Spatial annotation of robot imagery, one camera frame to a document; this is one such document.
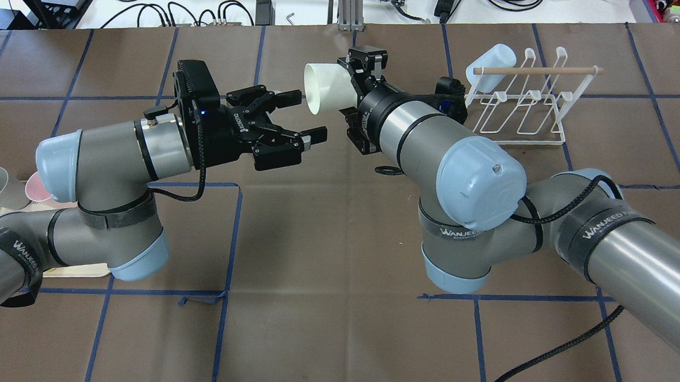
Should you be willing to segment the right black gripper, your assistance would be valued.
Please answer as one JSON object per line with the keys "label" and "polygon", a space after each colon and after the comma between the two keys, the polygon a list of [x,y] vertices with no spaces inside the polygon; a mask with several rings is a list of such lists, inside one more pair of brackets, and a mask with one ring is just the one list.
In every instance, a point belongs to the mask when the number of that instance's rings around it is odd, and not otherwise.
{"label": "right black gripper", "polygon": [[382,70],[388,62],[388,52],[375,46],[349,48],[346,57],[337,64],[345,68],[353,86],[374,87],[359,105],[343,109],[348,125],[348,139],[362,155],[380,153],[383,122],[413,95],[384,80]]}

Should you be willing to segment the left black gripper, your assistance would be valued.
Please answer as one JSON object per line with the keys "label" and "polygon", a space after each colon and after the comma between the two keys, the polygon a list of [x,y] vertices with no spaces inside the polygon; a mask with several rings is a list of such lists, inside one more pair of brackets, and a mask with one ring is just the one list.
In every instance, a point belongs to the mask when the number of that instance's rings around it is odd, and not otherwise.
{"label": "left black gripper", "polygon": [[203,115],[206,167],[231,163],[251,154],[257,171],[291,167],[301,163],[302,152],[327,141],[327,127],[306,131],[286,130],[270,120],[275,109],[298,106],[302,92],[269,91],[258,85],[226,94],[226,105]]}

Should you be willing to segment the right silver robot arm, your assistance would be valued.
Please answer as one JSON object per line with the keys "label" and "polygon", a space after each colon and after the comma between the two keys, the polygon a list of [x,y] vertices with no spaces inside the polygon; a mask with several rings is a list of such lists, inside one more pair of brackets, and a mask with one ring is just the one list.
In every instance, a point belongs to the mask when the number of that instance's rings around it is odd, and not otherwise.
{"label": "right silver robot arm", "polygon": [[467,129],[463,87],[411,95],[381,70],[386,50],[350,48],[341,113],[362,154],[383,153],[419,187],[422,255],[433,284],[473,293],[499,263],[553,249],[680,353],[680,241],[624,200],[603,171],[527,182],[502,146]]}

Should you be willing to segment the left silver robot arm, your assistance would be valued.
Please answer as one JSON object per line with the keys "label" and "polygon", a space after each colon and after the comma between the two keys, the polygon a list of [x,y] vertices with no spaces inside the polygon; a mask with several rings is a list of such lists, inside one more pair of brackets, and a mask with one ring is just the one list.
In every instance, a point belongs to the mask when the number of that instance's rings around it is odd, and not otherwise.
{"label": "left silver robot arm", "polygon": [[251,86],[226,94],[211,81],[177,77],[175,105],[149,108],[143,120],[79,130],[41,142],[37,170],[64,209],[0,216],[0,306],[36,302],[43,273],[64,266],[104,263],[114,278],[136,281],[169,259],[156,195],[199,200],[205,172],[250,154],[257,171],[301,163],[327,128],[292,131],[270,120],[297,106],[300,90]]}

